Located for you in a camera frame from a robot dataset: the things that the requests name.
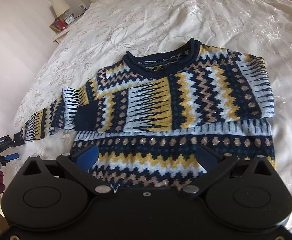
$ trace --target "navy blue collar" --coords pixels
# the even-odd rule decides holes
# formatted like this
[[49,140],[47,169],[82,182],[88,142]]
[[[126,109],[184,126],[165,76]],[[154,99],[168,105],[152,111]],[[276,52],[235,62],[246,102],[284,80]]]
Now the navy blue collar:
[[[170,52],[157,53],[145,57],[135,57],[129,51],[127,51],[126,54],[123,56],[123,60],[133,72],[138,73],[146,78],[160,79],[168,75],[175,74],[195,62],[199,53],[200,45],[200,41],[196,41],[191,38],[185,45]],[[165,67],[157,71],[151,70],[148,67],[145,67],[143,64],[139,63],[171,58],[172,56],[175,56],[180,52],[184,52],[186,50],[189,50],[189,54],[183,59],[167,64],[165,65]]]

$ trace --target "picture frame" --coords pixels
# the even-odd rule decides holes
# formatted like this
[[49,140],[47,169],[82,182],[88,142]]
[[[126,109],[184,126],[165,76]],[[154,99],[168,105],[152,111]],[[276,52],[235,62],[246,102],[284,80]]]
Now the picture frame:
[[59,28],[59,25],[57,24],[56,21],[54,21],[52,24],[50,24],[49,27],[57,33],[61,32],[61,29]]

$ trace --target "sweater sleeve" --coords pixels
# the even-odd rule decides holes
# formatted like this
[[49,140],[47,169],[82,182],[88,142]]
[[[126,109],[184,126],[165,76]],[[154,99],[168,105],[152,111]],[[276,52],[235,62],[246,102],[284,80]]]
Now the sweater sleeve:
[[55,128],[73,129],[78,107],[94,101],[96,86],[96,79],[92,78],[79,89],[63,88],[62,95],[46,108],[32,114],[14,138],[25,142],[37,141],[53,135]]

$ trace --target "white bedspread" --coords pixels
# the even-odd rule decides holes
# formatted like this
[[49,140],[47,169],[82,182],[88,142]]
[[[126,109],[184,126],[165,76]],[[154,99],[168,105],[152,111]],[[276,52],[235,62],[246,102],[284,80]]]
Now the white bedspread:
[[[276,100],[277,171],[292,193],[292,0],[97,0],[36,77],[12,132],[54,101],[63,87],[79,87],[126,50],[136,56],[166,52],[191,37],[264,57]],[[20,160],[4,170],[6,184],[31,154],[52,159],[68,152],[72,141],[73,132],[60,130],[20,147]],[[287,228],[292,232],[292,215]]]

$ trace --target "sweater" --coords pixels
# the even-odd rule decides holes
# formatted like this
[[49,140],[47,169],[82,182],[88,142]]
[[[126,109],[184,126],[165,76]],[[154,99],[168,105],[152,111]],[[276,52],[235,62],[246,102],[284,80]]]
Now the sweater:
[[274,97],[262,57],[191,39],[166,53],[101,68],[78,89],[33,114],[18,136],[34,141],[74,129],[71,153],[98,145],[90,173],[113,188],[181,188],[206,170],[201,144],[217,153],[275,165]]

